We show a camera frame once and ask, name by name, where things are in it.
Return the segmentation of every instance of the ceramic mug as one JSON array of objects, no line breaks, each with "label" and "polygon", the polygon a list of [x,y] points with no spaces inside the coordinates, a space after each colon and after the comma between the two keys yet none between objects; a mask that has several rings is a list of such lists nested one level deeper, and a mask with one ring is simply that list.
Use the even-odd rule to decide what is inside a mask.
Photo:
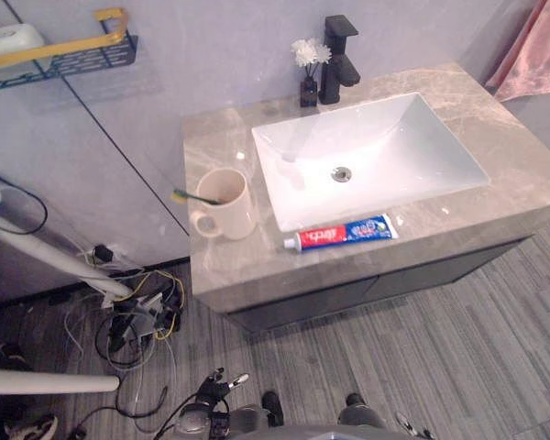
[{"label": "ceramic mug", "polygon": [[[193,227],[201,236],[239,240],[253,232],[257,215],[250,201],[247,179],[240,171],[232,168],[211,170],[200,179],[195,192],[200,197],[220,202],[199,202],[201,208],[190,214]],[[208,218],[213,225],[201,227],[202,221]]]}]

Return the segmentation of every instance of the white artificial flower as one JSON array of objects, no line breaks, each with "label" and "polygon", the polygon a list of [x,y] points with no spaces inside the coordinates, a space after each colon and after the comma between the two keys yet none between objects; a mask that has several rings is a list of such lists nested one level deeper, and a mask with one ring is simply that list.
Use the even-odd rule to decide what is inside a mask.
[{"label": "white artificial flower", "polygon": [[305,39],[298,39],[291,44],[291,51],[295,52],[295,62],[300,67],[307,66],[315,61],[315,48]]},{"label": "white artificial flower", "polygon": [[318,63],[330,60],[330,49],[317,38],[294,41],[291,44],[291,52],[295,52],[295,63],[306,68],[308,75],[314,74]]},{"label": "white artificial flower", "polygon": [[316,62],[328,62],[332,52],[325,44],[318,44],[315,46],[315,61]]}]

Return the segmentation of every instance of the black faucet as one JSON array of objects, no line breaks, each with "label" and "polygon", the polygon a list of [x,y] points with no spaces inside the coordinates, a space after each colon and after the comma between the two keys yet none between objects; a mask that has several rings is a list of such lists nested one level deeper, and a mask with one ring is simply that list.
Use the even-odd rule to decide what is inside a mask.
[{"label": "black faucet", "polygon": [[340,84],[350,87],[360,81],[360,75],[345,54],[347,37],[358,35],[358,31],[345,16],[327,16],[325,19],[324,44],[332,56],[322,65],[320,102],[334,104],[340,100]]}]

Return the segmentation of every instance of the electrical wire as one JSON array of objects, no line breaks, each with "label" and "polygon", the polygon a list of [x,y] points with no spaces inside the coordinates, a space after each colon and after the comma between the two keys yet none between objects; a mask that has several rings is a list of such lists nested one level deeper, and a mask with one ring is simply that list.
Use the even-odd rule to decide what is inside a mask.
[{"label": "electrical wire", "polygon": [[90,298],[93,298],[95,296],[99,296],[100,293],[91,293],[89,295],[86,295],[82,297],[78,302],[76,302],[74,305],[70,307],[70,309],[65,313],[65,316],[63,317],[63,328],[65,329],[65,333],[67,333],[67,340],[71,340],[73,344],[78,347],[80,350],[80,359],[83,358],[83,346],[79,343],[79,341],[73,336],[72,331],[69,328],[68,319],[70,317],[70,314],[72,314],[72,311],[75,310],[81,303],[83,303],[86,300],[89,300]]},{"label": "electrical wire", "polygon": [[173,314],[173,319],[171,320],[171,326],[169,327],[169,330],[165,335],[159,336],[159,331],[155,332],[155,339],[158,341],[165,341],[169,336],[171,336],[171,333],[173,333],[173,329],[175,328],[175,321],[177,321],[177,314]]},{"label": "electrical wire", "polygon": [[155,270],[159,275],[161,275],[162,277],[165,277],[165,278],[169,278],[171,280],[174,280],[175,282],[177,282],[180,286],[180,289],[181,289],[181,303],[180,303],[180,310],[183,309],[183,307],[185,306],[185,288],[183,287],[183,283],[182,281],[177,278],[176,276],[174,276],[173,274],[165,271],[165,270]]},{"label": "electrical wire", "polygon": [[[90,315],[92,314],[93,312],[101,312],[102,311],[102,307],[95,307],[93,309],[90,309],[88,310],[87,312],[85,312],[83,315],[81,315],[77,321],[75,321],[75,323],[73,323],[73,325],[71,327],[69,327],[69,333],[71,333],[73,335],[73,332],[75,331],[75,329],[77,328],[77,326],[79,324],[81,324],[83,321],[85,321],[85,319]],[[71,353],[69,353],[69,342],[70,342],[70,337],[69,337],[69,333],[67,334],[67,337],[65,338],[65,344],[64,344],[64,347],[63,347],[63,352],[65,353],[65,356],[70,356]],[[80,352],[80,355],[77,359],[72,359],[73,361],[75,362],[78,362],[80,360],[82,360],[83,358],[83,353]]]},{"label": "electrical wire", "polygon": [[94,410],[91,410],[90,412],[88,412],[82,418],[82,420],[79,423],[77,423],[77,426],[83,426],[88,421],[88,419],[90,417],[92,417],[94,414],[99,413],[100,411],[104,411],[104,410],[116,411],[117,413],[119,413],[123,417],[127,417],[127,418],[133,419],[133,420],[134,419],[144,419],[146,417],[150,417],[151,415],[154,415],[154,414],[159,412],[159,410],[163,406],[163,403],[165,402],[165,398],[167,397],[167,390],[168,390],[167,387],[163,387],[163,390],[161,391],[161,394],[159,396],[159,401],[157,403],[157,406],[155,406],[155,408],[153,408],[150,411],[142,412],[142,413],[131,413],[131,412],[125,411],[122,408],[120,408],[119,405],[118,405],[118,395],[120,394],[120,389],[121,389],[122,384],[124,383],[125,379],[126,379],[126,376],[122,380],[120,380],[120,384],[118,385],[118,389],[116,390],[115,406],[105,405],[105,406],[100,406],[100,407],[98,407]]},{"label": "electrical wire", "polygon": [[147,275],[145,275],[143,277],[143,279],[138,283],[137,287],[132,291],[132,293],[129,293],[127,296],[123,296],[122,298],[113,299],[113,301],[115,303],[119,303],[121,301],[127,300],[128,298],[136,295],[140,291],[140,289],[145,285],[145,282],[147,282],[147,280],[149,279],[151,273],[153,273],[153,272],[149,272]]},{"label": "electrical wire", "polygon": [[[107,336],[106,337],[106,351],[105,353],[100,349],[100,347],[98,346],[98,341],[100,340],[100,334],[102,332],[102,329],[104,328],[105,324],[110,321],[111,319],[114,319],[119,313],[111,313],[109,314],[108,316],[106,316],[106,318],[100,323],[100,325],[98,326],[98,329],[96,330],[95,332],[95,337],[94,337],[94,340],[93,340],[93,343],[95,345],[95,351],[98,353],[98,356],[104,360],[107,360],[108,361],[108,364],[116,369],[116,367],[120,367],[120,368],[123,368],[123,367],[127,367],[127,368],[133,368],[133,367],[138,367],[138,366],[141,366],[141,365],[144,365],[144,364],[141,364],[140,362],[143,360],[143,357],[142,357],[142,351],[141,351],[141,355],[138,356],[136,359],[134,360],[131,360],[130,362],[124,362],[124,361],[119,361],[119,360],[115,360],[115,359],[111,359],[110,357],[110,337]],[[133,325],[130,326],[130,329],[132,330],[133,332],[133,335],[135,338],[138,338],[137,336],[137,332],[134,328]]]},{"label": "electrical wire", "polygon": [[17,236],[29,236],[31,234],[38,232],[47,223],[47,218],[49,217],[49,210],[47,209],[47,205],[45,205],[45,203],[36,194],[33,194],[32,192],[25,190],[23,187],[18,186],[12,183],[11,181],[8,181],[2,176],[0,176],[0,182],[5,183],[6,185],[11,186],[13,188],[16,188],[19,191],[23,192],[24,194],[28,195],[29,197],[32,197],[38,202],[38,204],[40,204],[40,207],[43,210],[43,218],[40,221],[40,223],[37,226],[33,227],[32,229],[29,229],[28,231],[14,231],[12,229],[7,229],[1,226],[0,226],[0,230],[10,234],[17,235]]},{"label": "electrical wire", "polygon": [[[152,323],[153,325],[155,324],[155,318],[153,318],[150,314],[148,313],[140,313],[140,312],[130,312],[130,313],[116,313],[115,314],[116,316],[134,316],[134,315],[139,315],[139,316],[146,316],[148,318],[150,318],[152,320]],[[153,356],[153,353],[155,352],[155,339],[151,339],[151,346],[150,346],[150,349],[148,351],[148,354],[145,356],[144,354],[142,354],[142,361],[134,366],[130,366],[130,367],[117,367],[115,366],[114,364],[112,364],[110,362],[110,344],[108,344],[106,342],[106,359],[108,360],[108,362],[110,362],[110,365],[116,370],[116,371],[132,371],[134,369],[139,369],[141,367],[143,367],[144,365],[147,364],[147,362],[150,361],[150,359],[152,358]]]},{"label": "electrical wire", "polygon": [[[172,399],[173,401],[171,403],[175,404],[175,397],[176,397],[176,394],[177,394],[176,393],[176,390],[177,390],[177,361],[175,360],[175,355],[173,353],[173,349],[171,348],[171,344],[169,343],[169,341],[167,339],[163,339],[163,342],[165,343],[165,346],[167,347],[167,350],[169,351],[169,355],[171,357],[171,366],[173,368],[172,389],[174,390],[174,392],[172,393],[173,394],[173,399]],[[133,413],[135,413],[137,411],[138,397],[139,397],[140,390],[141,390],[141,387],[142,387],[142,384],[143,384],[144,375],[145,375],[145,368],[143,367],[140,370],[140,381],[138,383],[137,393],[135,395],[135,404],[134,404],[134,407],[133,407]],[[135,425],[135,428],[137,428],[137,430],[140,433],[145,434],[145,435],[153,435],[153,434],[157,433],[158,430],[160,429],[160,426],[155,428],[155,429],[152,429],[152,430],[144,429],[142,426],[140,426],[138,424],[138,421],[136,419],[133,420],[133,424]]]},{"label": "electrical wire", "polygon": [[173,410],[170,414],[170,416],[167,418],[167,420],[165,420],[165,422],[163,423],[163,425],[161,426],[161,428],[159,429],[159,432],[153,437],[153,440],[160,440],[167,431],[169,431],[173,425],[171,426],[167,426],[169,424],[169,422],[171,421],[171,419],[175,416],[175,414],[177,414],[177,412],[183,408],[185,406],[185,404],[187,402],[189,402],[193,397],[196,396],[197,393],[194,393],[192,395],[190,395],[189,397],[187,397],[184,401],[182,401],[177,408],[175,408],[175,410]]},{"label": "electrical wire", "polygon": [[[5,186],[4,188],[2,188],[2,191],[4,191],[4,190],[16,190],[18,192],[23,193],[24,195],[28,194],[28,192],[26,190],[24,190],[20,187],[17,187],[17,186],[12,186],[12,184],[10,182],[7,183],[6,185],[8,185],[8,186]],[[63,217],[63,214],[61,214],[53,206],[50,206],[49,209],[51,211],[55,211],[60,217]],[[73,227],[69,224],[68,220],[64,219],[64,223],[67,224],[68,227],[70,227],[76,234],[79,235],[79,233],[77,233],[77,231],[75,231],[73,229]],[[108,262],[108,263],[97,264],[97,262],[95,260],[95,257],[94,257],[94,248],[92,250],[86,250],[85,247],[78,244],[78,242],[75,239],[71,238],[70,236],[68,236],[67,234],[65,234],[61,231],[58,232],[58,235],[62,236],[70,244],[72,244],[80,252],[79,255],[83,257],[83,260],[85,261],[85,263],[90,265],[90,266],[93,266],[94,268],[103,269],[103,270],[133,270],[133,269],[138,269],[139,270],[138,274],[145,271],[144,268],[141,268],[140,265],[138,265],[134,261],[130,261],[128,258],[119,256],[119,255],[115,255],[115,259],[117,261],[122,262],[123,263],[122,265],[119,265],[116,262]]]},{"label": "electrical wire", "polygon": [[228,404],[226,399],[223,398],[220,402],[222,402],[224,404],[224,406],[226,407],[226,412],[230,413],[230,405]]}]

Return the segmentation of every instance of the wall-mounted shelf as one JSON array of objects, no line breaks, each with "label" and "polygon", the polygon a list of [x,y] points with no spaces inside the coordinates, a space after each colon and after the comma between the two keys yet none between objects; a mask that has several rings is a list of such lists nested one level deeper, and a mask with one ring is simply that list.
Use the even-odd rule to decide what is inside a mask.
[{"label": "wall-mounted shelf", "polygon": [[[121,7],[100,9],[93,15],[104,30],[104,35],[100,37],[78,39],[0,55],[0,67],[32,61],[36,69],[36,73],[1,80],[0,89],[132,64],[137,56],[138,36],[130,35],[127,31],[128,14],[125,9]],[[109,20],[117,20],[116,29],[109,29],[107,25]],[[52,58],[49,68],[43,70],[37,60],[46,57]]]}]

